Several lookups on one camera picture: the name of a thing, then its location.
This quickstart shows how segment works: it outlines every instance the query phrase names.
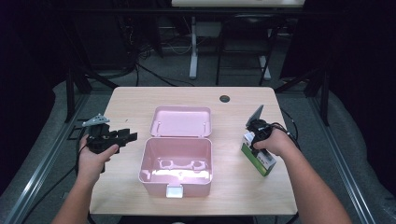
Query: dark background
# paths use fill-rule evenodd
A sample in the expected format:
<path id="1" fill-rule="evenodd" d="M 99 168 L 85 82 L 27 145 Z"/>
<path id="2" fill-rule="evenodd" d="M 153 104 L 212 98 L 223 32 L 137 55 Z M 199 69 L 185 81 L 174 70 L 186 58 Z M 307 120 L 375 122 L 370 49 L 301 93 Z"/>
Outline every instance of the dark background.
<path id="1" fill-rule="evenodd" d="M 335 20 L 299 20 L 281 77 L 316 68 L 357 122 L 367 160 L 396 195 L 396 2 L 305 0 L 304 11 L 339 10 Z"/>
<path id="2" fill-rule="evenodd" d="M 120 52 L 119 57 L 108 55 L 106 60 L 104 50 L 100 59 L 105 61 L 97 62 L 98 53 L 87 52 L 87 40 L 92 37 L 82 32 L 81 20 L 87 19 L 74 19 L 62 27 L 57 17 L 42 10 L 53 4 L 61 6 L 65 2 L 6 1 L 0 6 L 1 120 L 6 122 L 1 129 L 1 193 L 40 134 L 54 104 L 52 88 L 65 80 L 71 64 L 116 68 L 132 65 L 131 49 L 124 46 L 120 34 L 114 34 L 120 28 L 114 26 L 114 21 L 91 21 L 102 29 L 96 30 L 101 34 L 112 31 L 108 39 L 100 41 L 108 43 L 104 47 Z M 169 1 L 163 4 L 158 2 L 157 6 L 166 7 Z M 348 9 L 348 16 L 328 21 L 299 20 L 281 76 L 298 77 L 318 67 L 326 68 L 331 75 L 331 91 L 361 129 L 368 162 L 380 182 L 396 195 L 396 3 L 305 1 L 304 10 L 328 9 Z M 66 35 L 64 29 L 76 32 Z M 147 39 L 154 38 L 152 43 L 157 42 L 155 31 L 141 33 Z M 80 41 L 71 45 L 70 39 Z"/>

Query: pink plastic box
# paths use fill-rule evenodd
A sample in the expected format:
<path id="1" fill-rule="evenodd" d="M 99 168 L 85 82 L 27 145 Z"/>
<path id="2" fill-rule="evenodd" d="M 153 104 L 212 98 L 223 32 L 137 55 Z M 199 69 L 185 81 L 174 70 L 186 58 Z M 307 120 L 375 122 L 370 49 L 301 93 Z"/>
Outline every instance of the pink plastic box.
<path id="1" fill-rule="evenodd" d="M 160 106 L 155 110 L 139 180 L 148 194 L 205 197 L 213 178 L 210 109 Z"/>

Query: white table leg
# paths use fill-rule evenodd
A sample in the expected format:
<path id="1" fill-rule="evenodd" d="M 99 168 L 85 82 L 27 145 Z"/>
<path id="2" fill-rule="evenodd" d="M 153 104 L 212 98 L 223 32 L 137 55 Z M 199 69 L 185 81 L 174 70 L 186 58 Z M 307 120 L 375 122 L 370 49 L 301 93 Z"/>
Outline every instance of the white table leg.
<path id="1" fill-rule="evenodd" d="M 197 78 L 198 67 L 198 49 L 197 49 L 197 35 L 196 35 L 195 17 L 191 18 L 191 65 L 190 65 L 190 79 Z"/>

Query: green box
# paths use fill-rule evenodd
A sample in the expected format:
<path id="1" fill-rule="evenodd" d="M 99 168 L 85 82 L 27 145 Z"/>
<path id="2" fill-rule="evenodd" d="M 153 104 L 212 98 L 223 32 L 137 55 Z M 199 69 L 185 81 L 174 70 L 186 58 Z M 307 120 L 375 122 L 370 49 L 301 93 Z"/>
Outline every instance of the green box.
<path id="1" fill-rule="evenodd" d="M 256 169 L 262 174 L 267 176 L 271 173 L 276 164 L 276 159 L 267 150 L 261 150 L 257 157 L 251 152 L 251 141 L 254 138 L 253 133 L 245 133 L 242 141 L 241 150 L 245 153 L 247 158 L 253 163 Z"/>

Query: pink box lid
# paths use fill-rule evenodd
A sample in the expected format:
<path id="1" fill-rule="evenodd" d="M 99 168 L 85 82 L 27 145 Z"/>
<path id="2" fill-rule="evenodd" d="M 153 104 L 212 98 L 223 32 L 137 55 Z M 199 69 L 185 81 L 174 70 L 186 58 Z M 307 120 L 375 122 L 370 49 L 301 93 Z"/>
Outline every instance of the pink box lid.
<path id="1" fill-rule="evenodd" d="M 208 137 L 212 133 L 210 108 L 159 106 L 155 109 L 150 133 L 155 137 Z"/>

